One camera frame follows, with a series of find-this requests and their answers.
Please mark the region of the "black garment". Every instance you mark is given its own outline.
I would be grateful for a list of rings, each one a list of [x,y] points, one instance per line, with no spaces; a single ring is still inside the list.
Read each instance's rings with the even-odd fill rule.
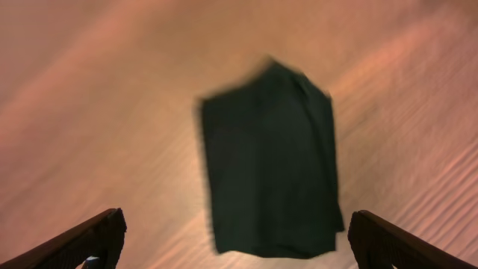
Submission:
[[[335,250],[344,221],[330,96],[273,62],[203,99],[199,121],[219,254],[311,259]]]

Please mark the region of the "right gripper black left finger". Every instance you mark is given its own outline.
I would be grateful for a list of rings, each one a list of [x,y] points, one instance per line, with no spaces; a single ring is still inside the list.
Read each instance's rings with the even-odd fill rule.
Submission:
[[[127,230],[121,208],[108,210],[1,264],[1,269],[115,269]]]

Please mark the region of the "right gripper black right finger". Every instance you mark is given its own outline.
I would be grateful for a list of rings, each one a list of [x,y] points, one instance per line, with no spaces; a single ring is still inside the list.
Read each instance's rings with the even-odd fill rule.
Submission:
[[[353,213],[347,238],[359,269],[477,269],[365,210]]]

